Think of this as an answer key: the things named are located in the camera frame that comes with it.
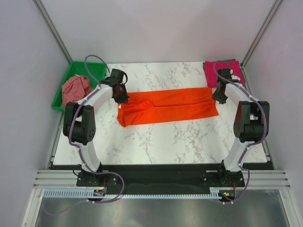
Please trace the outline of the orange t shirt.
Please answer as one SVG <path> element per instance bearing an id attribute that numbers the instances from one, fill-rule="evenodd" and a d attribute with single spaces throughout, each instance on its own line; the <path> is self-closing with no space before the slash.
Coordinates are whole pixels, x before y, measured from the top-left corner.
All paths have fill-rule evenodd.
<path id="1" fill-rule="evenodd" d="M 121 126 L 176 122 L 216 117 L 219 113 L 210 87 L 129 93 L 118 106 Z"/>

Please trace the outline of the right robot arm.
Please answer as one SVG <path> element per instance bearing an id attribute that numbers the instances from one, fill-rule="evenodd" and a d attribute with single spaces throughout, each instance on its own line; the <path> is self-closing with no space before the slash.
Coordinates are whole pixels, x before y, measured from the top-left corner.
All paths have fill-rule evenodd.
<path id="1" fill-rule="evenodd" d="M 227 157 L 221 162 L 217 181 L 222 186 L 233 186 L 243 183 L 243 162 L 250 147 L 263 142 L 268 135 L 269 110 L 267 101 L 253 97 L 237 79 L 232 78 L 230 69 L 219 69 L 217 89 L 213 99 L 225 104 L 232 100 L 237 111 L 233 123 L 234 143 Z"/>

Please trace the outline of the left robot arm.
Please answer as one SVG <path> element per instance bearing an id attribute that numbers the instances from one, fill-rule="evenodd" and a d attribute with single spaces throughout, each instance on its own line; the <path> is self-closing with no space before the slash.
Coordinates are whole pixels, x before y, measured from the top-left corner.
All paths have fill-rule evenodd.
<path id="1" fill-rule="evenodd" d="M 124 71 L 113 69 L 110 76 L 101 80 L 91 93 L 77 102 L 69 102 L 65 107 L 63 134 L 69 144 L 78 150 L 82 169 L 89 172 L 87 180 L 93 186 L 99 186 L 104 181 L 101 162 L 93 144 L 97 130 L 95 113 L 109 99 L 118 104 L 127 103 L 127 82 L 128 76 Z"/>

